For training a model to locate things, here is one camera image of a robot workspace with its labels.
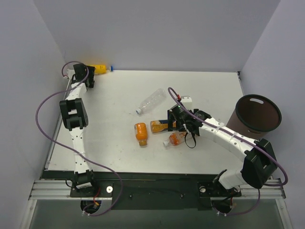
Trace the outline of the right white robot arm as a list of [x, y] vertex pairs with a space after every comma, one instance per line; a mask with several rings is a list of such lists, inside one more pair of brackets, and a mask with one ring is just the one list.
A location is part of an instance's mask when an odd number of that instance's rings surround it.
[[243, 184], [260, 189], [277, 169], [272, 146], [265, 139], [245, 137], [198, 109], [186, 112], [180, 105], [175, 105], [167, 115], [169, 127], [176, 122], [179, 130], [215, 142], [242, 162], [236, 169], [224, 169], [216, 176], [213, 190], [218, 195]]

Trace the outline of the yellow bottle blue cap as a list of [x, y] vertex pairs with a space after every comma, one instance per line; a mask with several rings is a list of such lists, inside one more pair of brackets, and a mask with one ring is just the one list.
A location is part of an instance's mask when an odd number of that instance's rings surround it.
[[94, 74], [106, 74], [107, 72], [113, 72], [114, 68], [112, 65], [106, 66], [106, 65], [86, 65], [90, 71], [94, 71]]

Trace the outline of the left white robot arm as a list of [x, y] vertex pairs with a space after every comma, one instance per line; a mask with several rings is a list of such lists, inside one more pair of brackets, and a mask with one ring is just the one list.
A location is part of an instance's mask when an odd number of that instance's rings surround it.
[[97, 193], [98, 184], [93, 181], [93, 170], [90, 169], [85, 158], [84, 129], [89, 124], [89, 118], [81, 97], [88, 88], [94, 86], [94, 68], [76, 62], [73, 69], [71, 90], [67, 97], [60, 101], [60, 111], [74, 150], [75, 167], [72, 187], [76, 190], [81, 189], [85, 195], [91, 197]]

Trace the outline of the orange floral tea bottle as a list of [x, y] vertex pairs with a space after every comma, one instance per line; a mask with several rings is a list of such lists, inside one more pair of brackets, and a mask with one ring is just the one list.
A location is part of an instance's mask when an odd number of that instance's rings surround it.
[[191, 136], [187, 132], [173, 132], [167, 140], [163, 141], [164, 147], [177, 146], [189, 139]]

